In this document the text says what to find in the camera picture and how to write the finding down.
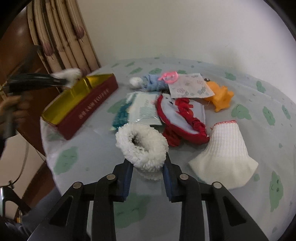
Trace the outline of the person left hand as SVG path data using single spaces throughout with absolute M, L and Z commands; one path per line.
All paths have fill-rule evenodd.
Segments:
M 8 96 L 1 102 L 1 133 L 4 132 L 4 117 L 11 109 L 13 110 L 12 120 L 17 127 L 25 122 L 26 118 L 29 116 L 28 109 L 31 100 L 31 94 L 24 92 L 22 95 Z

